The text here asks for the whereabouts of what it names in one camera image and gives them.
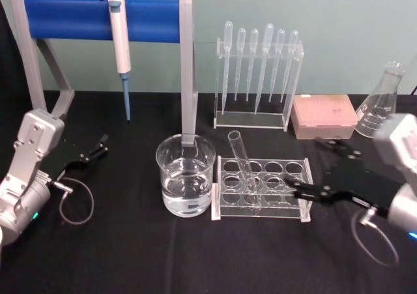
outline table surface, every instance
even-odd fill
[[[48,102],[55,97],[47,93]],[[364,96],[352,96],[357,106]],[[208,138],[218,155],[232,156],[230,128],[212,127],[213,95],[200,95],[196,133]],[[350,220],[358,207],[337,203],[311,208],[311,222],[290,219],[223,218],[210,211],[178,218],[162,202],[154,153],[180,131],[180,97],[132,93],[132,121],[124,121],[122,94],[76,93],[63,139],[88,149],[103,133],[109,153],[85,182],[96,209],[93,219],[74,227],[62,222],[51,199],[24,234],[3,248],[0,293],[416,293],[417,241],[377,219],[400,256],[387,269],[355,243]],[[398,112],[416,113],[417,97],[399,96]],[[0,98],[0,175],[13,156],[27,100]],[[334,159],[311,141],[288,132],[240,129],[250,158],[309,158],[319,182]],[[371,169],[401,180],[385,166],[370,139],[353,134]],[[392,255],[379,236],[360,232],[381,259]]]

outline clear acrylic holder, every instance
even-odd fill
[[[308,159],[250,159],[257,192],[249,192],[234,158],[217,160],[217,184],[212,189],[212,220],[223,216],[294,218],[309,222],[311,201],[297,199],[283,181],[290,175],[313,184]]]
[[[243,49],[242,64],[238,94],[236,91],[236,65],[238,58],[237,43],[233,43],[230,51],[229,73],[227,82],[227,99],[225,110],[222,112],[222,90],[225,62],[225,49],[223,41],[217,39],[216,63],[216,90],[214,100],[214,128],[217,126],[233,126],[246,128],[276,128],[287,130],[291,108],[295,95],[304,50],[301,40],[298,41],[295,51],[289,50],[289,44],[284,44],[281,54],[276,51],[276,45],[271,44],[266,60],[265,78],[263,80],[263,94],[257,112],[255,113],[255,97],[260,78],[260,66],[263,57],[261,43],[258,44],[253,63],[252,80],[250,82],[249,99],[246,100],[248,67],[250,61],[250,46],[246,43]],[[270,84],[273,79],[275,59],[280,56],[278,71],[274,82],[272,99],[269,101]],[[285,67],[291,61],[287,82],[285,82]]]

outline glass beaker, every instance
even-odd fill
[[[385,64],[384,74],[378,86],[356,110],[358,124],[355,130],[358,133],[373,138],[374,132],[379,129],[385,118],[395,113],[397,89],[404,74],[403,64],[397,61],[389,61]]]
[[[158,146],[156,162],[160,168],[162,197],[171,213],[187,218],[207,209],[211,203],[215,160],[213,145],[193,134],[171,136]]]

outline pink box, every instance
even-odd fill
[[[291,111],[297,139],[349,139],[358,118],[346,94],[296,95]]]

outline cable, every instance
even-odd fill
[[[383,261],[377,259],[367,248],[366,246],[362,243],[362,241],[359,239],[358,233],[356,232],[356,221],[358,220],[359,214],[360,214],[361,210],[356,211],[351,219],[351,229],[352,229],[352,234],[354,239],[356,240],[356,242],[359,244],[359,246],[365,251],[365,253],[372,258],[374,261],[376,261],[378,264],[385,266],[385,267],[396,267],[399,264],[399,256],[397,253],[397,250],[395,249],[395,246],[391,243],[391,241],[389,240],[389,238],[385,235],[384,232],[382,232],[381,229],[378,228],[378,226],[376,224],[374,224],[373,222],[368,222],[369,227],[373,228],[375,231],[377,231],[386,241],[386,243],[388,244],[388,246],[391,248],[392,253],[394,254],[395,257],[395,261],[392,264],[387,264],[384,263]]]
[[[82,185],[84,187],[84,189],[86,189],[88,195],[90,196],[90,199],[91,199],[91,210],[90,210],[90,214],[88,215],[88,217],[86,219],[82,220],[82,221],[75,222],[75,221],[69,220],[64,215],[64,212],[63,212],[64,200],[66,199],[67,194],[68,194],[66,192],[64,194],[63,198],[61,199],[61,202],[59,203],[59,214],[61,215],[61,217],[63,218],[63,220],[65,222],[68,222],[69,224],[72,224],[74,226],[80,226],[82,224],[85,224],[86,222],[88,222],[91,219],[91,217],[93,216],[93,213],[94,213],[94,198],[93,198],[93,193],[91,193],[91,190],[89,189],[89,187],[87,185],[85,185],[84,183],[82,183],[80,180],[73,179],[73,178],[68,178],[68,177],[64,177],[61,180],[62,181],[72,181],[72,182],[78,183],[79,185]]]

